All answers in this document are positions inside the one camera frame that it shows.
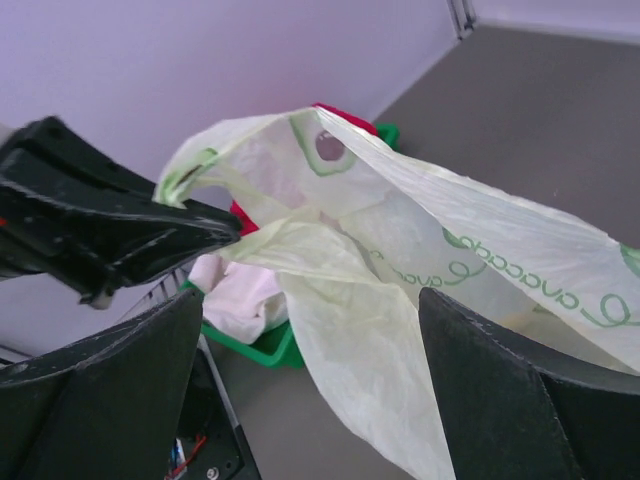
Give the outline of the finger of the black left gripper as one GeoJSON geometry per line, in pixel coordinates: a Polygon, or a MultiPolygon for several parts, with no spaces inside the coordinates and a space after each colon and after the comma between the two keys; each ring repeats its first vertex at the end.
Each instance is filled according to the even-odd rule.
{"type": "Polygon", "coordinates": [[[56,116],[32,121],[11,133],[1,144],[1,162],[18,151],[92,187],[147,200],[153,194],[152,181],[113,161],[56,116]]]}
{"type": "Polygon", "coordinates": [[[1,277],[49,274],[80,295],[112,295],[237,242],[240,229],[199,202],[181,209],[74,180],[4,179],[1,277]]]}

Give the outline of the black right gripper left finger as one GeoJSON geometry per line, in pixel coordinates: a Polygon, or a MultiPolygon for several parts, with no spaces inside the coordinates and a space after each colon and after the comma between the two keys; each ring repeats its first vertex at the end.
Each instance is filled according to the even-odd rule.
{"type": "Polygon", "coordinates": [[[199,295],[185,290],[131,320],[2,368],[2,478],[163,478],[201,318],[199,295]]]}

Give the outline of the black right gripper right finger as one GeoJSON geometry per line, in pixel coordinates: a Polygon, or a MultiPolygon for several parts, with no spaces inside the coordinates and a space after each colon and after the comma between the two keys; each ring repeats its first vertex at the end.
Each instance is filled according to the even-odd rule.
{"type": "Polygon", "coordinates": [[[514,333],[425,287],[419,322],[459,479],[636,479],[639,379],[514,333]]]}

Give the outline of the light green plastic bag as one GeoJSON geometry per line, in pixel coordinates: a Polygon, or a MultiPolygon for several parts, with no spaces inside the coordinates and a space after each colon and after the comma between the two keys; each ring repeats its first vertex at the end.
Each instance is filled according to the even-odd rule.
{"type": "Polygon", "coordinates": [[[423,289],[594,370],[639,376],[639,253],[574,215],[396,153],[321,108],[196,134],[154,198],[182,207],[211,185],[258,227],[223,257],[276,274],[321,395],[417,479],[454,477],[423,289]]]}

